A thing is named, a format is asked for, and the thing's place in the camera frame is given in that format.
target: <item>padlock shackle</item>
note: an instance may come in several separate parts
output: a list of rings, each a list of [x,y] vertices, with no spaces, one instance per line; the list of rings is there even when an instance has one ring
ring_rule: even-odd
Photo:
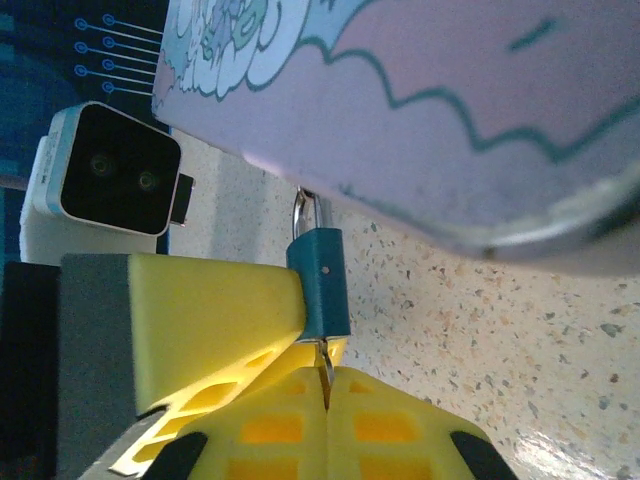
[[[311,202],[313,202],[315,227],[322,228],[325,226],[320,197],[309,190],[298,187],[296,199],[293,203],[293,215],[291,216],[294,240],[309,230],[309,206]]]

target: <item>black connector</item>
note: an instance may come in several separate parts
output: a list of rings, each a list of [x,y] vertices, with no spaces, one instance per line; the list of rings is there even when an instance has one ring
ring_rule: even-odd
[[[171,210],[171,223],[184,227],[187,221],[187,210],[189,209],[189,202],[191,201],[191,192],[195,186],[196,181],[193,177],[182,173],[180,174],[173,200],[173,208]]]

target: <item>black camera face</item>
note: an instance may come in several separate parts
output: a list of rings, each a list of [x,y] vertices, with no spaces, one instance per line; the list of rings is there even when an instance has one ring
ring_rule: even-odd
[[[76,218],[158,235],[169,219],[180,155],[173,138],[88,105],[80,113],[62,208]]]

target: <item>blue padlock body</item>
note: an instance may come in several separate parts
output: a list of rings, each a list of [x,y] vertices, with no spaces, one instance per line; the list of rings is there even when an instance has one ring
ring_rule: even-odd
[[[307,323],[298,341],[351,334],[342,230],[314,228],[287,248],[287,267],[302,282]]]

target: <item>black rubber pad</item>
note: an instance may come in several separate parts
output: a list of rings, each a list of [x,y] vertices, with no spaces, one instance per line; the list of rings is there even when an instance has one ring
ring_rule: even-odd
[[[207,443],[202,432],[193,432],[168,443],[160,451],[142,480],[188,480]]]
[[[453,432],[451,440],[476,480],[518,480],[498,451],[486,440]]]

